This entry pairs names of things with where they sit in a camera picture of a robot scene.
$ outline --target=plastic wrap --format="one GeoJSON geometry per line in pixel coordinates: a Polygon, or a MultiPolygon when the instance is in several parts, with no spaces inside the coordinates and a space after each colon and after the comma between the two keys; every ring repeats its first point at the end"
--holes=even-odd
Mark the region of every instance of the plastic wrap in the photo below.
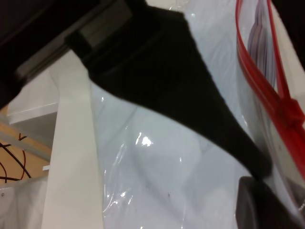
{"type": "MultiPolygon", "coordinates": [[[[220,93],[248,131],[236,84],[235,4],[191,0],[184,13],[220,93]]],[[[230,155],[175,121],[94,84],[92,113],[105,229],[236,228],[238,180],[248,173],[230,155]]]]}
{"type": "Polygon", "coordinates": [[[0,187],[0,228],[40,229],[47,177],[22,180],[0,187]]]}
{"type": "Polygon", "coordinates": [[[303,224],[303,114],[296,100],[290,98],[270,1],[238,0],[236,24],[241,66],[237,84],[244,117],[256,144],[272,156],[273,179],[267,183],[303,224]],[[288,111],[293,117],[285,114],[288,111]]]}
{"type": "Polygon", "coordinates": [[[235,159],[94,84],[92,104],[106,229],[234,226],[236,168],[244,172],[235,159]]]}

